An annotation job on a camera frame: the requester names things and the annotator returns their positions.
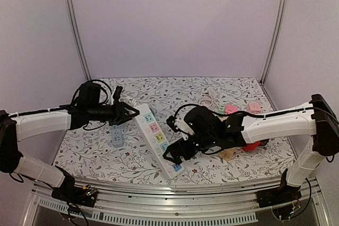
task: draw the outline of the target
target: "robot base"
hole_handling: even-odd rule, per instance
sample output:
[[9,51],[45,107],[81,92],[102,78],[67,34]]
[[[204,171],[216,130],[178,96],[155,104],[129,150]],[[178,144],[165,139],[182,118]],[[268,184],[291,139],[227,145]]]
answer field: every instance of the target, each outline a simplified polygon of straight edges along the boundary
[[259,207],[274,206],[301,198],[300,187],[287,185],[286,174],[287,169],[281,176],[279,187],[258,191],[256,193]]
[[74,195],[67,199],[65,198],[65,196],[61,195],[60,192],[53,191],[52,198],[56,198],[58,200],[66,202],[71,200],[72,202],[80,206],[94,207],[97,198],[97,192],[93,193],[91,196],[86,195],[78,196],[76,194],[84,193],[84,190],[81,187],[74,187],[74,191],[75,191]]

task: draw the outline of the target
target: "purple wall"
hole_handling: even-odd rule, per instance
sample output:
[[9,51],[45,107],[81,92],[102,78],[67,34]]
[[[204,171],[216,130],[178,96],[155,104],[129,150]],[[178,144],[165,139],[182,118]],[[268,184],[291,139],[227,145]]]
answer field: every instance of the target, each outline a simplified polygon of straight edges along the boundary
[[[267,89],[282,109],[322,94],[339,114],[339,0],[288,0]],[[305,139],[294,139],[300,152]],[[333,222],[339,221],[339,157],[317,178]]]
[[279,0],[74,0],[93,77],[259,78]]
[[[0,0],[0,109],[30,111],[68,103],[84,81],[65,0]],[[52,162],[62,133],[25,140],[19,149]],[[19,225],[32,183],[1,174],[0,225]]]

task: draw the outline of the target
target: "red object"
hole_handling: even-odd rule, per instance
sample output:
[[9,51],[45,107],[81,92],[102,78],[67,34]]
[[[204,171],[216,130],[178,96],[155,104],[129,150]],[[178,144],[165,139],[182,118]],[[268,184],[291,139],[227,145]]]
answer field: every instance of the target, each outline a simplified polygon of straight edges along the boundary
[[261,144],[260,141],[257,141],[253,144],[248,144],[247,146],[243,147],[244,151],[253,151],[254,149],[256,149],[259,145]]

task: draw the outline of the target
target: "white robotic arm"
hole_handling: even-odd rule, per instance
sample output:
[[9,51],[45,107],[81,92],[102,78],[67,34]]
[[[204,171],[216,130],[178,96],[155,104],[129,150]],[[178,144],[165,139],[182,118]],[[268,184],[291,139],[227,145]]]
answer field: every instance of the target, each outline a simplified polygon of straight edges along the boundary
[[[69,130],[71,115],[66,110],[61,110],[17,116],[11,119],[16,122],[16,139],[20,142],[48,132]],[[14,172],[47,183],[52,187],[60,187],[65,179],[64,173],[58,168],[25,155],[20,158]]]
[[122,87],[116,88],[111,105],[106,104],[108,100],[99,102],[101,90],[99,84],[86,82],[77,90],[79,96],[69,105],[11,115],[0,111],[0,171],[44,182],[53,188],[55,198],[93,206],[95,199],[93,196],[86,199],[83,195],[86,189],[75,187],[74,177],[59,167],[24,156],[17,143],[43,133],[78,129],[89,121],[119,125],[139,114],[138,110],[119,101]]
[[[196,106],[186,114],[184,121],[176,123],[177,113],[167,119],[167,124],[174,131],[181,131],[183,138],[168,146],[163,155],[176,164],[182,162],[181,158],[191,159],[199,151],[208,155],[206,152],[212,147],[220,147],[216,151],[219,152],[276,137],[310,137],[297,161],[283,173],[281,186],[257,193],[260,207],[300,197],[300,186],[305,178],[323,159],[339,152],[338,120],[321,95],[313,95],[311,102],[297,107],[264,115],[243,111],[222,115]],[[215,114],[228,118],[222,121]]]

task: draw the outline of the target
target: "metal frame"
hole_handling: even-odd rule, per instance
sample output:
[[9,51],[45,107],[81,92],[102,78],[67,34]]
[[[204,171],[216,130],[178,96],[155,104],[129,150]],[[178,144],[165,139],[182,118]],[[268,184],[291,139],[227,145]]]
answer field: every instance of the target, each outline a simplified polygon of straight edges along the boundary
[[[149,186],[77,179],[78,186],[92,184],[100,190],[95,207],[83,209],[89,215],[88,219],[106,223],[113,218],[138,218],[171,223],[194,220],[217,221],[247,216],[271,209],[270,207],[259,208],[255,201],[255,193],[258,190],[277,187],[279,183],[278,177],[201,186]],[[310,183],[320,225],[331,226],[318,182],[312,178]],[[307,183],[301,186],[301,193],[301,200],[308,199]],[[32,225],[39,205],[65,213],[64,203],[51,198],[51,190],[43,184],[35,184],[31,195],[32,199],[25,216],[24,226]]]
[[261,75],[261,79],[259,81],[260,84],[262,84],[262,85],[265,85],[265,83],[267,81],[267,77],[268,77],[270,69],[271,69],[272,60],[273,60],[273,57],[274,57],[276,45],[278,44],[278,39],[279,39],[279,34],[280,34],[283,16],[284,16],[284,12],[285,12],[286,2],[287,2],[287,0],[280,0],[280,2],[279,2],[278,15],[277,15],[276,21],[275,21],[275,27],[274,27],[274,32],[273,32],[273,37],[272,37],[272,40],[271,40],[270,48],[269,48],[269,53],[268,53],[267,58],[266,58],[266,62],[265,62],[265,66],[264,66],[264,69],[263,69],[263,72],[262,72],[262,75]]
[[83,49],[83,45],[81,43],[80,33],[79,33],[79,29],[78,29],[78,25],[77,25],[77,21],[76,21],[76,17],[75,17],[73,0],[65,0],[65,1],[66,1],[66,7],[67,7],[67,12],[68,12],[70,27],[72,29],[74,42],[75,42],[76,50],[78,52],[80,64],[81,64],[81,67],[83,69],[85,78],[87,80],[91,80],[90,70],[89,70],[88,65],[87,65],[85,52],[84,52],[84,49]]

